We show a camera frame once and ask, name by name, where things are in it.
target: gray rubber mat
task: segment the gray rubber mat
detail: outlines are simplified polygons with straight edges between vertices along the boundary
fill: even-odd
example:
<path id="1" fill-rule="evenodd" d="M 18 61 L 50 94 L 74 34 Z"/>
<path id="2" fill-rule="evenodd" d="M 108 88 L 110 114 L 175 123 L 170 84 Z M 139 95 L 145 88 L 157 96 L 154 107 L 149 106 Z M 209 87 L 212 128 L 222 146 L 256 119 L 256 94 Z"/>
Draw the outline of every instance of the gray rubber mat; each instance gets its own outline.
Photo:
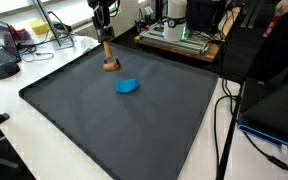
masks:
<path id="1" fill-rule="evenodd" d="M 218 76 L 118 45 L 111 48 L 121 71 L 104 72 L 104 51 L 97 47 L 23 88 L 20 96 L 112 178 L 176 179 Z M 140 83 L 135 92 L 115 91 L 117 81 L 131 78 Z"/>

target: black cable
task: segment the black cable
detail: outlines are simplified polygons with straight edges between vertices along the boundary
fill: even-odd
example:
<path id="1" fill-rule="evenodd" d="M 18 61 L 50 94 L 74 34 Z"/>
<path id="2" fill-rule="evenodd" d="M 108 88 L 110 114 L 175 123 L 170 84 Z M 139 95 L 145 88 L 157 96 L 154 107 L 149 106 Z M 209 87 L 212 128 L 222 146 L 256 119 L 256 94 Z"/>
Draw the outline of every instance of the black cable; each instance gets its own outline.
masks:
<path id="1" fill-rule="evenodd" d="M 31 62 L 34 62 L 34 61 L 45 61 L 45 60 L 49 60 L 49 59 L 52 59 L 54 57 L 54 54 L 53 53 L 35 53 L 35 55 L 51 55 L 50 57 L 47 57 L 47 58 L 41 58 L 41 59 L 33 59 L 33 60 L 26 60 L 23 56 L 24 55 L 33 55 L 33 53 L 24 53 L 24 54 L 21 54 L 21 59 L 24 61 L 24 62 L 27 62 L 27 63 L 31 63 Z"/>
<path id="2" fill-rule="evenodd" d="M 215 109 L 214 109 L 214 141 L 215 141 L 215 149 L 216 149 L 216 179 L 218 178 L 218 174 L 219 174 L 219 150 L 218 150 L 218 142 L 217 142 L 217 132 L 216 132 L 216 111 L 217 111 L 217 106 L 218 103 L 224 99 L 229 97 L 231 100 L 231 105 L 232 105 L 232 101 L 237 101 L 239 99 L 239 96 L 233 96 L 232 93 L 230 92 L 230 90 L 227 87 L 227 79 L 226 76 L 228 75 L 224 75 L 223 77 L 223 81 L 222 81 L 222 89 L 223 92 L 225 93 L 225 96 L 221 97 L 220 99 L 217 100 L 216 104 L 215 104 Z M 254 146 L 254 148 L 259 151 L 264 157 L 267 158 L 267 160 L 269 160 L 271 163 L 275 164 L 276 166 L 278 166 L 279 168 L 288 171 L 288 165 L 282 161 L 280 161 L 279 159 L 277 159 L 274 156 L 270 156 L 268 154 L 266 154 L 264 151 L 262 151 L 259 147 L 257 147 L 257 145 L 251 140 L 251 138 L 245 133 L 243 132 L 244 135 L 246 136 L 246 138 L 248 139 L 248 141 Z"/>
<path id="3" fill-rule="evenodd" d="M 36 46 L 28 46 L 26 47 L 26 50 L 23 52 L 20 52 L 20 54 L 33 53 L 35 51 L 36 51 Z"/>
<path id="4" fill-rule="evenodd" d="M 213 127 L 213 131 L 214 131 L 214 142 L 215 142 L 215 151 L 216 151 L 216 177 L 218 175 L 219 172 L 219 166 L 220 166 L 220 158 L 219 158 L 219 150 L 218 150 L 218 142 L 217 142 L 217 132 L 216 132 L 216 110 L 217 110 L 217 106 L 218 103 L 224 99 L 230 96 L 223 96 L 221 98 L 219 98 L 216 103 L 215 103 L 215 109 L 214 109 L 214 127 Z"/>
<path id="5" fill-rule="evenodd" d="M 263 154 L 263 156 L 265 156 L 267 160 L 269 160 L 271 163 L 275 164 L 279 168 L 288 171 L 288 165 L 286 163 L 282 162 L 281 160 L 277 159 L 274 156 L 270 156 L 270 155 L 266 154 L 264 151 L 262 151 L 260 148 L 258 148 L 256 146 L 256 144 L 251 140 L 251 138 L 245 132 L 243 132 L 243 133 L 246 136 L 246 138 L 248 139 L 248 141 L 254 146 L 254 148 L 256 150 L 258 150 L 261 154 Z"/>
<path id="6" fill-rule="evenodd" d="M 139 11 L 139 17 L 140 17 L 139 22 L 140 22 L 141 19 L 144 19 L 144 16 L 143 16 L 143 12 L 142 12 L 142 9 L 141 9 L 141 8 L 139 8 L 138 11 Z"/>
<path id="7" fill-rule="evenodd" d="M 223 31 L 218 29 L 218 33 L 220 35 L 220 45 L 218 45 L 219 50 L 220 50 L 220 57 L 219 57 L 219 65 L 221 65 L 221 63 L 224 63 L 224 56 L 226 54 L 227 51 L 227 42 L 226 42 L 226 36 L 223 33 Z"/>
<path id="8" fill-rule="evenodd" d="M 68 37 L 68 36 L 70 35 L 70 32 L 67 30 L 67 28 L 64 27 L 65 24 L 61 21 L 61 19 L 60 19 L 60 18 L 59 18 L 59 17 L 58 17 L 58 16 L 57 16 L 53 11 L 48 11 L 48 13 L 53 14 L 53 16 L 55 16 L 55 18 L 56 18 L 56 19 L 57 19 L 57 20 L 62 24 L 64 30 L 67 31 L 67 32 L 66 32 L 66 35 L 60 37 L 60 39 L 63 39 L 63 38 Z M 44 40 L 43 40 L 42 42 L 39 42 L 39 43 L 36 43 L 36 44 L 24 44 L 23 46 L 24 46 L 24 47 L 38 46 L 38 45 L 42 45 L 42 44 L 45 44 L 45 43 L 48 43 L 48 42 L 55 41 L 55 40 L 56 40 L 55 38 L 46 41 L 46 40 L 47 40 L 47 37 L 48 37 L 48 33 L 49 33 L 49 31 L 50 31 L 50 29 L 47 30 L 46 35 L 45 35 L 45 38 L 44 38 Z"/>
<path id="9" fill-rule="evenodd" d="M 111 18 L 113 18 L 113 17 L 116 17 L 117 16 L 117 13 L 118 13 L 118 9 L 120 8 L 120 4 L 121 4 L 121 2 L 120 2 L 120 0 L 117 0 L 117 7 L 116 7 L 116 9 L 112 12 L 112 13 L 114 13 L 115 12 L 115 14 L 114 15 L 112 15 L 112 16 L 110 16 Z"/>
<path id="10" fill-rule="evenodd" d="M 216 40 L 216 38 L 211 35 L 211 34 L 207 34 L 208 36 L 205 36 L 204 34 L 202 34 L 202 32 L 196 32 L 196 31 L 190 31 L 194 36 L 204 40 L 204 41 L 213 41 Z"/>

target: blue object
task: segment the blue object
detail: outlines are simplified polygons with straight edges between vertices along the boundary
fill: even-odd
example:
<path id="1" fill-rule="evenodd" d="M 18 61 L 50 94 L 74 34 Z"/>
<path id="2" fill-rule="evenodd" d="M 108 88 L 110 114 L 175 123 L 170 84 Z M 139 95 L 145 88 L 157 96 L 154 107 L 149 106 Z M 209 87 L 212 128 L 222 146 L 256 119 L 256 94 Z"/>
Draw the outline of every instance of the blue object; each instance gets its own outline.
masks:
<path id="1" fill-rule="evenodd" d="M 116 92 L 123 93 L 123 94 L 130 93 L 130 92 L 135 91 L 139 86 L 140 84 L 138 83 L 136 79 L 117 81 Z"/>

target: computer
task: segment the computer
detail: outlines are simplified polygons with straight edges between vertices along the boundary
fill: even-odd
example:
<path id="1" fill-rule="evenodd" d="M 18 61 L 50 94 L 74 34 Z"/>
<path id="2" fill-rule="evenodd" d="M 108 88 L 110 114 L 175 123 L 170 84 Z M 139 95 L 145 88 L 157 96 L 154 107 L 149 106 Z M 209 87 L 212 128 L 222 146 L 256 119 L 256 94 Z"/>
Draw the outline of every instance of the computer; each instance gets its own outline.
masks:
<path id="1" fill-rule="evenodd" d="M 243 101 L 239 106 L 239 113 L 245 113 L 249 108 L 263 100 L 278 87 L 278 85 L 270 82 L 247 77 L 241 88 L 241 97 Z"/>
<path id="2" fill-rule="evenodd" d="M 278 147 L 288 147 L 288 82 L 241 113 L 238 129 Z"/>
<path id="3" fill-rule="evenodd" d="M 9 25 L 2 21 L 0 21 L 0 45 L 0 65 L 8 62 L 17 63 L 21 60 Z"/>

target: desk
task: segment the desk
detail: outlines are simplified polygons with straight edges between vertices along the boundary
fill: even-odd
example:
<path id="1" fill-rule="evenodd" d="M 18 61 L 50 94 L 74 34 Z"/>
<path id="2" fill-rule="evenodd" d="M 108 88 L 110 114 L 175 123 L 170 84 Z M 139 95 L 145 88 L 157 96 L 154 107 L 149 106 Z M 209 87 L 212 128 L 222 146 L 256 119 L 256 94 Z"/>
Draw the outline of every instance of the desk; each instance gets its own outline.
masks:
<path id="1" fill-rule="evenodd" d="M 265 0 L 252 0 L 250 2 L 250 5 L 247 9 L 246 16 L 241 24 L 242 28 L 254 28 L 255 20 L 260 13 L 260 10 L 262 9 L 262 6 L 264 5 Z"/>
<path id="2" fill-rule="evenodd" d="M 89 41 L 91 47 L 97 45 L 93 39 Z M 76 43 L 75 48 L 54 52 L 55 57 L 50 61 L 20 62 L 21 72 L 0 81 L 0 112 L 6 112 L 11 116 L 9 120 L 0 125 L 0 129 L 38 180 L 111 179 L 59 129 L 18 95 L 18 91 L 23 87 L 80 56 L 85 49 L 81 44 Z M 239 85 L 236 83 L 229 82 L 228 87 L 233 94 L 239 91 Z M 213 112 L 217 99 L 223 95 L 221 80 L 219 80 L 179 179 L 215 178 Z M 217 112 L 221 117 L 217 132 L 219 150 L 222 152 L 231 122 L 228 99 L 221 101 Z"/>
<path id="3" fill-rule="evenodd" d="M 276 158 L 285 162 L 279 148 L 258 138 L 252 136 L 250 136 L 250 138 L 265 153 L 274 155 Z M 235 128 L 225 180 L 240 179 L 288 180 L 288 172 L 269 162 L 251 145 L 245 135 Z"/>
<path id="4" fill-rule="evenodd" d="M 237 16 L 240 13 L 240 10 L 241 10 L 240 8 L 234 8 L 232 11 L 233 15 L 231 14 L 228 17 L 227 21 L 225 22 L 223 26 L 223 34 L 225 36 L 228 35 L 229 31 L 233 27 L 233 24 Z M 199 59 L 199 60 L 207 61 L 207 62 L 213 62 L 220 50 L 220 48 L 217 45 L 213 44 L 209 47 L 209 49 L 205 52 L 205 54 L 199 54 L 199 53 L 194 53 L 192 51 L 188 51 L 183 48 L 171 47 L 166 44 L 161 44 L 161 43 L 154 42 L 154 41 L 146 41 L 142 39 L 140 36 L 135 37 L 134 41 L 138 44 L 150 46 L 150 47 L 157 48 L 157 49 L 162 49 L 164 51 L 173 52 L 176 54 L 184 55 L 187 57 L 191 57 L 191 58 L 195 58 L 195 59 Z"/>

